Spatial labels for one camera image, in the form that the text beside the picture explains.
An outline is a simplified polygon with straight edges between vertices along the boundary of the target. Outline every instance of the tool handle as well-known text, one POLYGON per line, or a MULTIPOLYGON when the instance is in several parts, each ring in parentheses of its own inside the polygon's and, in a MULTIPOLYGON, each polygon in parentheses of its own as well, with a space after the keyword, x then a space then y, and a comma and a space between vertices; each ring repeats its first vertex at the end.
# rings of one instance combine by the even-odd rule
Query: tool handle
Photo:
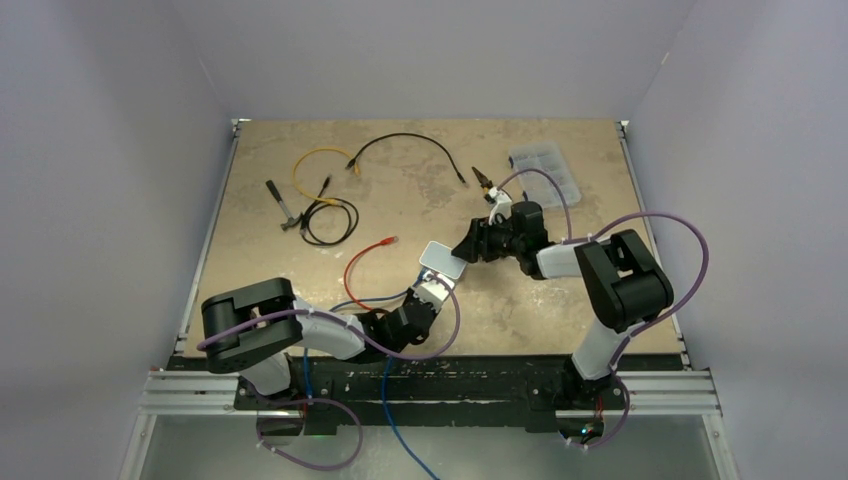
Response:
POLYGON ((277 202, 282 202, 283 197, 280 196, 280 192, 277 191, 277 187, 274 185, 273 180, 268 180, 265 182, 265 186, 268 187, 268 191, 271 192, 271 195, 274 197, 274 200, 277 202))

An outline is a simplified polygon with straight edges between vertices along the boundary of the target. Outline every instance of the clear plastic box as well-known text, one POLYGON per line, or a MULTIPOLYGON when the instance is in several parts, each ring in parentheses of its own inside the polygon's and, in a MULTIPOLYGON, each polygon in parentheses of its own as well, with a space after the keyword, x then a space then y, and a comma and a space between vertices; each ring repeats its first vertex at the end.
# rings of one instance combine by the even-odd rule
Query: clear plastic box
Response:
MULTIPOLYGON (((565 158, 559 151, 556 142, 531 143, 519 145, 509 149, 509 164, 513 171, 526 168, 538 168, 549 174, 556 180, 559 188, 565 196, 565 203, 569 207, 577 205, 580 201, 580 190, 577 182, 565 163, 565 158)), ((538 203, 542 208, 562 208, 562 202, 553 185, 543 176, 528 173, 519 175, 518 181, 524 189, 524 199, 538 203)))

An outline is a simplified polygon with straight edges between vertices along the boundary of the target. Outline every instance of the yellow cable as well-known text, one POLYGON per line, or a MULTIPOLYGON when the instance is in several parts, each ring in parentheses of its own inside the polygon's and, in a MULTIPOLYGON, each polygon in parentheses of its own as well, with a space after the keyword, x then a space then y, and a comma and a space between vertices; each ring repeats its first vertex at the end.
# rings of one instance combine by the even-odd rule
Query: yellow cable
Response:
MULTIPOLYGON (((336 153, 341 153, 342 155, 347 157, 348 160, 353 159, 353 156, 351 154, 347 153, 346 151, 344 151, 344 150, 342 150, 341 148, 338 148, 338 147, 313 148, 312 150, 304 153, 303 156, 300 157, 300 159, 298 159, 297 162, 295 162, 294 167, 292 167, 292 184, 294 184, 294 188, 296 188, 297 191, 300 192, 301 195, 303 195, 306 198, 311 198, 312 200, 317 200, 319 202, 329 203, 330 205, 338 205, 339 202, 333 200, 332 198, 323 198, 323 197, 317 197, 315 195, 312 195, 311 193, 304 190, 300 186, 299 183, 297 183, 297 167, 300 166, 300 162, 302 162, 304 159, 306 159, 306 157, 308 157, 308 156, 310 156, 310 155, 312 155, 313 153, 316 153, 316 152, 336 152, 336 153)), ((353 171, 354 171, 354 173, 359 175, 359 166, 354 165, 353 171)))

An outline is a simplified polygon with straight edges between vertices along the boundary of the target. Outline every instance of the tabletop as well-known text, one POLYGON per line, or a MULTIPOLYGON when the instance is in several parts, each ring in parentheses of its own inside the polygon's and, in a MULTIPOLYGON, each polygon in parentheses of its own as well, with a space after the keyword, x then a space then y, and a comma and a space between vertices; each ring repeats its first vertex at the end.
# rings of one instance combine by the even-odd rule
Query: tabletop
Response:
MULTIPOLYGON (((217 224, 192 307, 184 355, 203 339, 200 304, 206 298, 252 283, 282 276, 295 293, 320 308, 347 300, 342 272, 350 258, 383 238, 399 241, 364 256, 350 275, 360 298, 398 293, 416 278, 418 259, 430 241, 455 246, 468 231, 472 218, 488 215, 471 167, 496 184, 511 173, 510 147, 540 141, 556 142, 581 191, 571 209, 575 236, 597 232, 610 221, 639 210, 631 172, 612 120, 562 119, 433 119, 250 121, 242 133, 229 173, 217 224), (285 216, 265 187, 273 180, 287 206, 303 211, 311 200, 295 190, 291 170, 307 151, 334 146, 351 154, 369 140, 393 132, 432 137, 453 155, 468 181, 462 185, 444 152, 412 137, 394 137, 375 143, 360 159, 361 175, 345 170, 348 159, 336 152, 319 152, 304 160, 298 181, 317 193, 332 175, 325 196, 354 203, 361 219, 356 231, 338 246, 314 247, 297 229, 282 231, 285 216)), ((506 190, 520 198, 516 180, 506 190)), ((551 240, 565 237, 561 210, 544 212, 551 240)), ((338 237, 347 225, 340 209, 315 215, 312 228, 319 236, 338 237)), ((641 221, 633 228, 647 242, 641 221)), ((580 278, 537 281, 521 273, 514 259, 468 265, 457 284, 462 326, 453 355, 525 355, 571 353, 593 320, 591 305, 580 278)), ((438 349, 454 328, 450 302, 436 319, 430 338, 408 352, 438 349)), ((291 348, 293 355, 300 349, 291 348)), ((628 352, 679 353, 671 322, 646 331, 628 352)))

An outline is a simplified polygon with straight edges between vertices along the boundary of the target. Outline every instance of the white wall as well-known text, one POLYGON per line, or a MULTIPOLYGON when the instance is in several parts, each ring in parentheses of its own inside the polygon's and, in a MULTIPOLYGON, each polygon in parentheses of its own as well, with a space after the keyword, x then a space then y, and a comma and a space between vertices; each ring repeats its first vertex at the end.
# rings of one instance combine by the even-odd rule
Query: white wall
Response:
POLYGON ((230 126, 164 0, 3 0, 0 72, 0 476, 115 478, 230 126))
POLYGON ((694 0, 175 0, 228 113, 629 118, 694 0))
MULTIPOLYGON (((714 262, 681 313, 744 478, 845 478, 848 3, 699 0, 630 123, 652 208, 714 262)), ((696 247, 658 224, 664 263, 696 247)))

